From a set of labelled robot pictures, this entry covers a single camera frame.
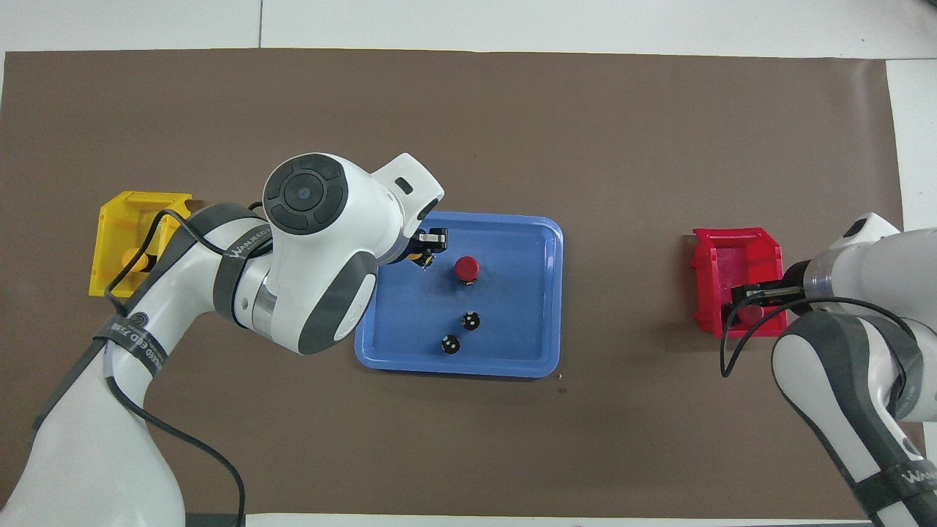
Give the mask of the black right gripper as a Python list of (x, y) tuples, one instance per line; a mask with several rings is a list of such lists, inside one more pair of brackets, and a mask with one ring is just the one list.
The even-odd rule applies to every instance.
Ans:
[[(784, 283), (786, 287), (796, 287), (795, 293), (789, 301), (805, 298), (805, 273), (809, 267), (809, 261), (797, 261), (784, 272)], [(764, 296), (764, 294), (785, 294), (785, 287), (782, 283), (752, 283), (737, 285), (732, 288), (732, 294), (750, 294), (750, 296), (734, 297), (732, 307), (760, 306), (771, 307), (780, 306), (788, 301), (787, 296)], [(809, 304), (791, 307), (790, 311), (796, 316), (803, 316), (811, 311)]]

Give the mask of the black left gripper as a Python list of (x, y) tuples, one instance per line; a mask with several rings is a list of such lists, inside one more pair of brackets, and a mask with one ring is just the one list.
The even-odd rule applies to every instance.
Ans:
[[(398, 237), (391, 249), (381, 256), (382, 263), (398, 263), (407, 259), (407, 257), (418, 250), (420, 253), (442, 253), (448, 249), (448, 230), (447, 229), (419, 229), (419, 233), (413, 233), (409, 237)], [(432, 266), (435, 260), (434, 255), (425, 255), (421, 259), (421, 268), (426, 271)]]

